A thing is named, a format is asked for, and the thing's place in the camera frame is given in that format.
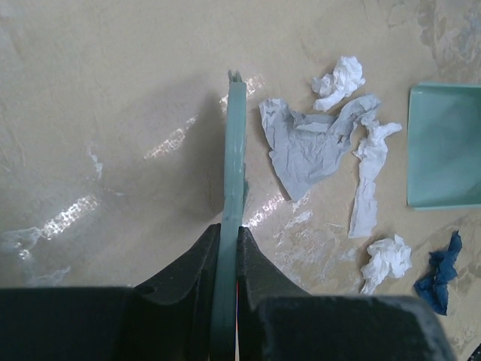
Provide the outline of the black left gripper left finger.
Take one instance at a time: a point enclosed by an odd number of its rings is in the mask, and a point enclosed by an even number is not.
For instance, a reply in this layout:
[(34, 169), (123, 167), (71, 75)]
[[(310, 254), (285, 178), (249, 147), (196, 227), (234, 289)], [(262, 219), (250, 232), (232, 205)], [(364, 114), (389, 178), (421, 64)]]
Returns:
[(206, 360), (219, 225), (135, 287), (1, 291), (3, 360)]

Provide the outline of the blue scrap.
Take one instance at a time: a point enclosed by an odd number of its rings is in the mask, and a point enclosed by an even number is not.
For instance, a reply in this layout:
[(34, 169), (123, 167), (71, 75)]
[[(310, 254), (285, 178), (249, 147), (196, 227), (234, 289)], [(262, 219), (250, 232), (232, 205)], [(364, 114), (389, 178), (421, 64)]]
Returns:
[(455, 262), (461, 249), (461, 236), (458, 230), (455, 230), (447, 248), (430, 252), (429, 272), (413, 285), (416, 294), (427, 302), (435, 313), (442, 316), (447, 315), (448, 284), (458, 276)]

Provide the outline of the green plastic dustpan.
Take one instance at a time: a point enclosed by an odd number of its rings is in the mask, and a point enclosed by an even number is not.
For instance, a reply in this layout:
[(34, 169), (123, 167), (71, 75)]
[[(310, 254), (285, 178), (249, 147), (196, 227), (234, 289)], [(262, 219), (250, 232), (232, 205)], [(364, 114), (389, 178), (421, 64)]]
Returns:
[(410, 90), (407, 204), (480, 205), (480, 86), (419, 83)]

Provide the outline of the white twisted paper strip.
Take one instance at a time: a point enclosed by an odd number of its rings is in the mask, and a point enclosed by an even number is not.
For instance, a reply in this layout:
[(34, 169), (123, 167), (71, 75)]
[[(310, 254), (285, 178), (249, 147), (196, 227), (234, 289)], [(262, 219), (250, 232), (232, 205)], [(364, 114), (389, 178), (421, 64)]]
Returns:
[(353, 152), (359, 159), (359, 182), (350, 218), (349, 238), (370, 237), (377, 225), (376, 178), (387, 159), (389, 149), (386, 138), (402, 130), (399, 123), (382, 125), (378, 120), (363, 125), (368, 135)]

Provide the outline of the grey paper sheet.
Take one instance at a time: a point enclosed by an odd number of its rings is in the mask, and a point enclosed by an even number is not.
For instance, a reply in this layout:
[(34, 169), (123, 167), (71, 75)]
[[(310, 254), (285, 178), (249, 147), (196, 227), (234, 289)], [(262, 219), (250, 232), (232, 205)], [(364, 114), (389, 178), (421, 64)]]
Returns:
[(337, 116), (303, 114), (282, 99), (259, 104), (272, 165), (292, 201), (339, 169), (357, 125), (374, 120), (379, 106), (374, 94), (347, 102)]

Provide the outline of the white tissue ball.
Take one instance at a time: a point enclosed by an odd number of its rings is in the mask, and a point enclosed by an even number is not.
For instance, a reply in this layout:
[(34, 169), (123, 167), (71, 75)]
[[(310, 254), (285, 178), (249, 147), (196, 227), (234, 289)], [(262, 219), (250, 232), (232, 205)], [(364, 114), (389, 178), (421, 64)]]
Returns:
[(332, 73), (312, 79), (311, 89), (319, 96), (313, 109), (329, 111), (364, 84), (363, 67), (358, 59), (355, 56), (341, 56)]

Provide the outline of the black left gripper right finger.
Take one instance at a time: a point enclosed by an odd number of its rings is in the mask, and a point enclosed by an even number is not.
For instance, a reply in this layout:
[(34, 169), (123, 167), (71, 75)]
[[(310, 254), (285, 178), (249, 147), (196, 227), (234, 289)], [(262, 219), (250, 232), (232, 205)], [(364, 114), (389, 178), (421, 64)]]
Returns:
[(454, 360), (443, 327), (410, 296), (312, 296), (259, 249), (237, 241), (242, 360)]

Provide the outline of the green hand brush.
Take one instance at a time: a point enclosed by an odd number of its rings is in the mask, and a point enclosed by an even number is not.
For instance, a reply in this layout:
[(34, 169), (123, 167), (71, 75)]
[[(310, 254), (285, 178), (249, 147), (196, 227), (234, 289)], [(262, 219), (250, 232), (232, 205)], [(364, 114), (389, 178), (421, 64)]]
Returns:
[(239, 71), (228, 73), (225, 123), (224, 206), (210, 322), (210, 359), (234, 360), (236, 345), (236, 253), (244, 215), (247, 84)]

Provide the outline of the white paper wad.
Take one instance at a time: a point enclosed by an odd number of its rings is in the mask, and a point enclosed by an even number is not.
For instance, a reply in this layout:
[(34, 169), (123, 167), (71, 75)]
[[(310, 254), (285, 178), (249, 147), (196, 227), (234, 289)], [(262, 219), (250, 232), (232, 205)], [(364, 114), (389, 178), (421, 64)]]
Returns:
[(367, 252), (371, 258), (361, 267), (365, 280), (361, 288), (362, 294), (373, 294), (386, 278), (402, 278), (412, 267), (411, 247), (407, 246), (399, 235), (375, 241), (367, 248)]

